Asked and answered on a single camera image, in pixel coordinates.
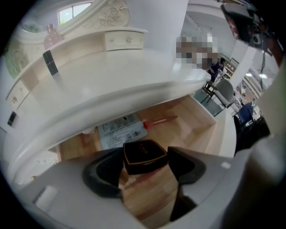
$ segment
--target drawer knob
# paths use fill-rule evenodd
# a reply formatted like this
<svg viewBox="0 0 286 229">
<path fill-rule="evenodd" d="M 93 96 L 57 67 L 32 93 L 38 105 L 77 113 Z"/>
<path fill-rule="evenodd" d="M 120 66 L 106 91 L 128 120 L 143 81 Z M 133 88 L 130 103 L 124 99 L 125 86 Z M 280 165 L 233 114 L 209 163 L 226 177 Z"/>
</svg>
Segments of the drawer knob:
<svg viewBox="0 0 286 229">
<path fill-rule="evenodd" d="M 11 102 L 12 103 L 16 103 L 17 102 L 17 98 L 16 97 L 11 98 Z"/>
<path fill-rule="evenodd" d="M 131 43 L 132 42 L 132 38 L 131 37 L 127 37 L 126 38 L 126 42 Z"/>
</svg>

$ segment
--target ceiling light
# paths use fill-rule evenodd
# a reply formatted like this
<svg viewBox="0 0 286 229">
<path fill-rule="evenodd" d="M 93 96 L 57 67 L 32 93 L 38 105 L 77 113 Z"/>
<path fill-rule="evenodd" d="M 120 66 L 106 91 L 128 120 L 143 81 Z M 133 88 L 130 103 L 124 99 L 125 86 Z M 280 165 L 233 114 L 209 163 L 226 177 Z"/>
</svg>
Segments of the ceiling light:
<svg viewBox="0 0 286 229">
<path fill-rule="evenodd" d="M 267 75 L 265 75 L 265 74 L 259 74 L 259 76 L 260 76 L 261 78 L 267 79 Z"/>
</svg>

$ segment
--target ceiling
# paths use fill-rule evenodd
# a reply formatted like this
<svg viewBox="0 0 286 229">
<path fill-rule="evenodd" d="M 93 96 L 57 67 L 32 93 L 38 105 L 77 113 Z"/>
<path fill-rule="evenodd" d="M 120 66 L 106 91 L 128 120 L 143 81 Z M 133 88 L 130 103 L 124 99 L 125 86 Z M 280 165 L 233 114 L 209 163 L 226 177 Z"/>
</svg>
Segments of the ceiling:
<svg viewBox="0 0 286 229">
<path fill-rule="evenodd" d="M 214 4 L 213 0 L 204 0 L 204 2 Z M 212 35 L 216 37 L 221 52 L 229 58 L 236 44 L 236 39 L 233 37 L 225 18 L 202 12 L 187 11 L 182 27 L 182 35 L 190 37 Z M 255 72 L 260 72 L 261 70 L 262 57 L 262 52 L 257 51 L 252 64 L 252 68 Z M 265 68 L 263 73 L 269 78 L 276 77 L 278 74 L 278 66 L 274 57 L 265 56 Z"/>
</svg>

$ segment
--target black object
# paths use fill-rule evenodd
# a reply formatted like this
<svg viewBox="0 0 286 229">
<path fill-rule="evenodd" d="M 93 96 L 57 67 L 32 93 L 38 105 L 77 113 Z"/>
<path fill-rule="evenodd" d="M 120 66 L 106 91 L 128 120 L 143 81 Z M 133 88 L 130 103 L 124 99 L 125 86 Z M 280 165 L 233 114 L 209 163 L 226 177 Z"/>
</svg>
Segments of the black object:
<svg viewBox="0 0 286 229">
<path fill-rule="evenodd" d="M 153 140 L 125 143 L 123 148 L 103 150 L 102 156 L 85 167 L 84 183 L 97 195 L 106 198 L 120 198 L 118 188 L 123 161 L 128 174 L 149 173 L 169 166 L 179 184 L 196 182 L 206 170 L 205 164 L 181 152 L 180 148 L 169 147 L 168 153 Z"/>
<path fill-rule="evenodd" d="M 7 20 L 6 14 L 1 14 L 1 21 L 3 23 L 3 32 L 0 49 L 3 50 L 6 46 L 7 41 L 10 39 L 10 34 L 14 31 L 15 27 L 21 20 L 21 18 L 26 14 L 28 9 L 33 5 L 35 0 L 19 1 L 17 2 L 17 13 Z M 263 18 L 268 23 L 269 27 L 275 31 L 276 35 L 280 38 L 280 42 L 283 47 L 286 47 L 286 33 L 281 29 L 281 22 L 285 20 L 285 10 L 283 7 L 283 2 L 275 2 L 274 4 L 265 4 L 261 0 L 251 0 L 251 2 L 258 8 L 259 12 L 263 14 Z M 15 6 L 14 1 L 7 1 L 5 3 L 6 8 L 13 8 Z M 283 204 L 285 203 L 285 192 L 286 192 L 286 181 L 285 178 L 281 185 L 279 185 L 273 192 L 265 194 L 263 198 L 260 198 L 258 203 L 249 205 L 249 211 L 244 215 L 243 219 L 238 222 L 235 228 L 242 228 L 246 225 L 248 227 L 269 227 L 278 228 L 285 223 L 285 214 L 281 211 Z M 42 228 L 34 218 L 23 208 L 18 198 L 15 197 L 14 193 L 7 184 L 4 175 L 0 173 L 0 185 L 1 191 L 7 203 L 9 203 L 9 208 L 3 211 L 2 221 L 9 223 L 12 227 L 17 227 L 21 225 L 27 225 L 32 228 Z M 244 202 L 248 203 L 249 199 L 245 198 Z M 10 216 L 19 215 L 22 216 L 20 221 L 11 221 Z"/>
<path fill-rule="evenodd" d="M 169 166 L 179 184 L 196 182 L 206 171 L 199 159 L 183 153 L 180 148 L 168 147 Z"/>
<path fill-rule="evenodd" d="M 128 174 L 144 174 L 167 164 L 167 152 L 155 141 L 144 140 L 123 145 L 124 163 Z"/>
<path fill-rule="evenodd" d="M 270 130 L 266 124 L 264 117 L 260 117 L 247 127 L 244 127 L 236 134 L 236 152 L 246 148 L 250 148 L 259 139 L 267 137 Z"/>
<path fill-rule="evenodd" d="M 265 27 L 268 29 L 265 32 L 259 29 L 264 20 L 261 20 L 261 16 L 255 9 L 226 3 L 221 5 L 221 10 L 236 39 L 272 55 L 268 51 L 268 38 L 273 37 L 273 33 L 266 24 Z"/>
<path fill-rule="evenodd" d="M 123 148 L 104 150 L 100 158 L 90 163 L 83 171 L 84 183 L 101 197 L 119 198 L 119 176 L 123 168 Z"/>
<path fill-rule="evenodd" d="M 223 57 L 220 58 L 220 63 L 224 65 L 225 59 Z"/>
<path fill-rule="evenodd" d="M 43 53 L 43 58 L 46 62 L 46 66 L 48 67 L 50 74 L 53 76 L 58 72 L 57 66 L 55 65 L 54 58 L 50 50 Z"/>
<path fill-rule="evenodd" d="M 10 118 L 8 120 L 8 123 L 7 123 L 9 126 L 12 126 L 16 116 L 17 116 L 17 114 L 13 111 L 12 114 L 10 115 Z"/>
<path fill-rule="evenodd" d="M 174 222 L 181 218 L 189 211 L 192 211 L 197 205 L 188 196 L 184 196 L 181 187 L 179 187 L 175 205 L 170 217 L 170 221 Z"/>
</svg>

